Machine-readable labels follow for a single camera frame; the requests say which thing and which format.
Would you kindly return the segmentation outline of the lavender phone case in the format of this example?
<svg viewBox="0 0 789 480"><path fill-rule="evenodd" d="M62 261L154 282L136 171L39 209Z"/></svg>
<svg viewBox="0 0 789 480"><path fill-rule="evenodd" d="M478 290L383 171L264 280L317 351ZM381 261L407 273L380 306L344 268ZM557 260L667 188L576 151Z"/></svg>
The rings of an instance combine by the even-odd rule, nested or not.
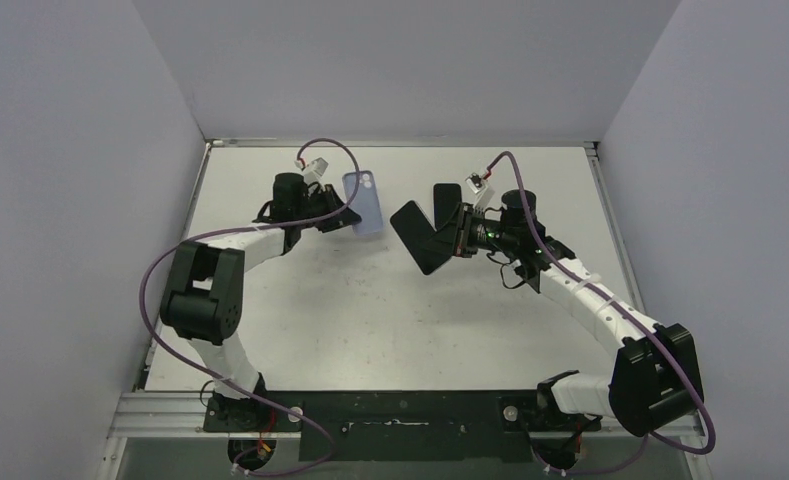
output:
<svg viewBox="0 0 789 480"><path fill-rule="evenodd" d="M370 236L381 233L384 220L373 173L369 170L345 173L342 185L348 197L356 192L350 204L350 209L360 217L360 221L352 226L354 234Z"/></svg>

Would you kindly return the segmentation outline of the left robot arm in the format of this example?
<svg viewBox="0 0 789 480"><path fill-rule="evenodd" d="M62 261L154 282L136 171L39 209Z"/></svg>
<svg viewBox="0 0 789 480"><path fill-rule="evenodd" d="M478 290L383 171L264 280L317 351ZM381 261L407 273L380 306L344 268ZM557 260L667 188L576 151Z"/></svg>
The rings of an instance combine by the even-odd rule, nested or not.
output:
<svg viewBox="0 0 789 480"><path fill-rule="evenodd" d="M247 230L186 240L176 248L159 316L196 351L211 376L214 391L208 405L217 419L252 431L274 416L264 399L264 376L238 335L246 273L289 253L305 229L328 233L361 220L332 185L280 173L271 199Z"/></svg>

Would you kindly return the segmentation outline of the black phone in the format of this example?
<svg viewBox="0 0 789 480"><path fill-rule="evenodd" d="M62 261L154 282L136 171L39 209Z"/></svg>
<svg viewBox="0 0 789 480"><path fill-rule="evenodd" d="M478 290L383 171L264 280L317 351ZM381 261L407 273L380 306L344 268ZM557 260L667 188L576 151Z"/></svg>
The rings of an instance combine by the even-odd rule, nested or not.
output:
<svg viewBox="0 0 789 480"><path fill-rule="evenodd" d="M441 230L450 221L461 202L462 191L458 183L433 185L433 217L436 231Z"/></svg>
<svg viewBox="0 0 789 480"><path fill-rule="evenodd" d="M423 275L431 275L452 258L427 247L436 231L414 200L409 200L395 211L390 217L390 224Z"/></svg>

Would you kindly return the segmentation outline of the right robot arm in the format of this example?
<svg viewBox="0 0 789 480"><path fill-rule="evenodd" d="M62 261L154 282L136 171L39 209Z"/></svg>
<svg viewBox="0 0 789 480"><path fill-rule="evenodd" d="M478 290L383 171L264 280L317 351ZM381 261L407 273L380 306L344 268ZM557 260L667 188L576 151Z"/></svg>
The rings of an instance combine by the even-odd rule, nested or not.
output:
<svg viewBox="0 0 789 480"><path fill-rule="evenodd" d="M434 217L414 201L390 224L420 271L430 275L454 257L480 252L505 257L502 268L551 300L609 355L606 376L568 370L537 386L535 414L558 429L574 416L610 417L642 437L683 416L704 410L704 393L691 333L640 313L609 290L575 253L547 234L536 216L536 195L510 190L499 217L466 203L456 184L434 187Z"/></svg>

